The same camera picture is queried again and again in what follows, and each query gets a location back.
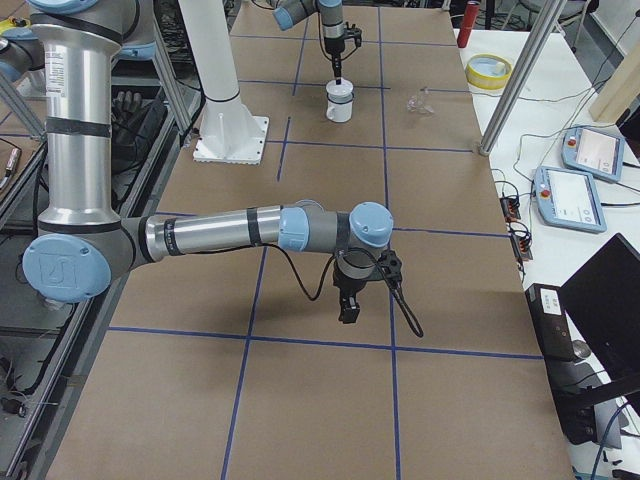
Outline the white enamel mug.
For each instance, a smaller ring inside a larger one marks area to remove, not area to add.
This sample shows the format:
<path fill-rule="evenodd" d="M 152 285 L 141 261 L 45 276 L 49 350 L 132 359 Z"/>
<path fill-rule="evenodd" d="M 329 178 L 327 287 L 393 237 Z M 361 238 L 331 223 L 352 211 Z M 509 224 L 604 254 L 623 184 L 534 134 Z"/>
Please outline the white enamel mug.
<path fill-rule="evenodd" d="M 335 103 L 331 101 L 327 96 L 327 110 L 326 117 L 335 123 L 346 123 L 352 117 L 353 102 L 354 102 L 354 90 L 353 97 L 347 102 Z"/>

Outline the red cylinder tube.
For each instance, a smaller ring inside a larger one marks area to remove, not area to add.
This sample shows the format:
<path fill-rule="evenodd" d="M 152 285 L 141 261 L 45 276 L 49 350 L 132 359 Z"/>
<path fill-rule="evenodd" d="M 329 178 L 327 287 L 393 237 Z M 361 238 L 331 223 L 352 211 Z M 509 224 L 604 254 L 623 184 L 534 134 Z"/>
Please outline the red cylinder tube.
<path fill-rule="evenodd" d="M 480 8 L 479 1 L 468 1 L 465 6 L 465 11 L 462 17 L 462 22 L 459 28 L 459 33 L 456 39 L 457 46 L 463 49 L 467 46 L 469 37 L 473 30 L 478 12 Z"/>

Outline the yellow tape roll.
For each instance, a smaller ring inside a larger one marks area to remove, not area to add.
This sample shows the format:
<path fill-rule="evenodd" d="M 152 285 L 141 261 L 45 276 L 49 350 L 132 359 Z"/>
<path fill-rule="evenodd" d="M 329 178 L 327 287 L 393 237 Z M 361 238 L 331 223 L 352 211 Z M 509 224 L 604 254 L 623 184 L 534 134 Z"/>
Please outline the yellow tape roll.
<path fill-rule="evenodd" d="M 500 90 L 509 81 L 512 64 L 505 58 L 493 54 L 472 56 L 465 67 L 469 84 L 483 90 Z"/>

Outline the black box device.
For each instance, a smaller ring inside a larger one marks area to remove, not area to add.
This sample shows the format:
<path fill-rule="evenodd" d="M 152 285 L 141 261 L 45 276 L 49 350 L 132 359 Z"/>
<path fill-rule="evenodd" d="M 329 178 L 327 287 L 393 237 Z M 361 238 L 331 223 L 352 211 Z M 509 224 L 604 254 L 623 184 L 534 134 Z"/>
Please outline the black box device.
<path fill-rule="evenodd" d="M 537 342 L 546 360 L 574 363 L 572 338 L 559 288 L 533 283 L 525 292 Z"/>

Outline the black monitor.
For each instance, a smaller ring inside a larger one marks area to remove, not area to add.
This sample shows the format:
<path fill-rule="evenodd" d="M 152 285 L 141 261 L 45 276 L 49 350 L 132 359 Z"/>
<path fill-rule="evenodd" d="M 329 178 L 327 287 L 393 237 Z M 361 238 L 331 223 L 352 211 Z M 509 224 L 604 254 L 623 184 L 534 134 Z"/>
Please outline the black monitor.
<path fill-rule="evenodd" d="M 622 234 L 584 263 L 559 296 L 611 378 L 639 372 L 639 252 Z"/>

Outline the near teach pendant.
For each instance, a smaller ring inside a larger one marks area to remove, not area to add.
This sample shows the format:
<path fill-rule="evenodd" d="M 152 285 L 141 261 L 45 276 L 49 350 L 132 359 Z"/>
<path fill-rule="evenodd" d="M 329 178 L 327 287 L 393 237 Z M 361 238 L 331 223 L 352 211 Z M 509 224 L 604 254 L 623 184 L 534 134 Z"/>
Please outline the near teach pendant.
<path fill-rule="evenodd" d="M 607 230 L 590 173 L 540 166 L 534 173 L 533 184 L 538 211 L 545 224 L 587 233 Z"/>

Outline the clear plastic funnel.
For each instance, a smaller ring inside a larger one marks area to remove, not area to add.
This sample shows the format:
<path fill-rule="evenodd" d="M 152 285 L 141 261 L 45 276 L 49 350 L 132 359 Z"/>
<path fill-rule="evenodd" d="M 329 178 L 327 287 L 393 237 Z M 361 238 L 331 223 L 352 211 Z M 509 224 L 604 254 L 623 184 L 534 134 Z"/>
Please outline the clear plastic funnel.
<path fill-rule="evenodd" d="M 430 92 L 427 87 L 420 88 L 407 101 L 407 111 L 420 115 L 433 115 L 434 108 L 430 104 Z"/>

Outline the aluminium frame post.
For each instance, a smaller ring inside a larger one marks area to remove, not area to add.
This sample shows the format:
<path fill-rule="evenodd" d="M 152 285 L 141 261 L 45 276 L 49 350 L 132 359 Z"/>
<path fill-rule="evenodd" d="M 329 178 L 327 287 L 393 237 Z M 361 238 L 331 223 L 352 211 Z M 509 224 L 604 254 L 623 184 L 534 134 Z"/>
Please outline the aluminium frame post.
<path fill-rule="evenodd" d="M 490 155 L 566 3 L 566 0 L 547 1 L 539 12 L 478 145 L 480 155 Z"/>

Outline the far teach pendant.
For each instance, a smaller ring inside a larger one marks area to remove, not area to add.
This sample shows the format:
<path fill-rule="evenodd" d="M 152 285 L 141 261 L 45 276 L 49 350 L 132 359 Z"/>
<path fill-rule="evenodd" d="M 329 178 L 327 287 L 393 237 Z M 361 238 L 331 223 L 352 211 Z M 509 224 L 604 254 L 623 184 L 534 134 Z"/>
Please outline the far teach pendant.
<path fill-rule="evenodd" d="M 561 157 L 567 168 L 615 183 L 621 179 L 624 141 L 591 127 L 573 127 L 564 135 Z"/>

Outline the teach pendant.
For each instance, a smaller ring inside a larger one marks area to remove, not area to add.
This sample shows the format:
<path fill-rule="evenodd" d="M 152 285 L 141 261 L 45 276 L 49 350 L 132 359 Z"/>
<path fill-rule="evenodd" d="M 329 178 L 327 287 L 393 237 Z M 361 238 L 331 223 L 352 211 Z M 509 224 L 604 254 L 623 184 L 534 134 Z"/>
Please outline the teach pendant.
<path fill-rule="evenodd" d="M 621 179 L 624 141 L 591 127 L 573 127 L 564 135 L 561 157 L 567 168 L 615 183 Z"/>
<path fill-rule="evenodd" d="M 538 211 L 545 224 L 587 233 L 607 230 L 590 173 L 540 166 L 534 173 L 533 184 Z"/>

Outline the brown paper table cover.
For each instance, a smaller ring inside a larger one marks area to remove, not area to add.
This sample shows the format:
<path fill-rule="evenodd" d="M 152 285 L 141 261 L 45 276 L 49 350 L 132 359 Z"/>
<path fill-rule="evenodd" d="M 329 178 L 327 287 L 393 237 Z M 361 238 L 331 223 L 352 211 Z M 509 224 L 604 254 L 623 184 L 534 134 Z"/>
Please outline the brown paper table cover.
<path fill-rule="evenodd" d="M 158 205 L 210 215 L 303 199 L 388 206 L 414 336 L 386 287 L 338 319 L 320 254 L 168 258 L 131 274 L 52 479 L 568 479 L 455 36 L 434 10 L 349 7 L 352 119 L 325 117 L 316 24 L 244 5 L 241 95 L 269 118 L 256 166 L 183 150 Z M 407 111 L 427 87 L 433 115 Z M 306 293 L 326 284 L 321 298 Z"/>

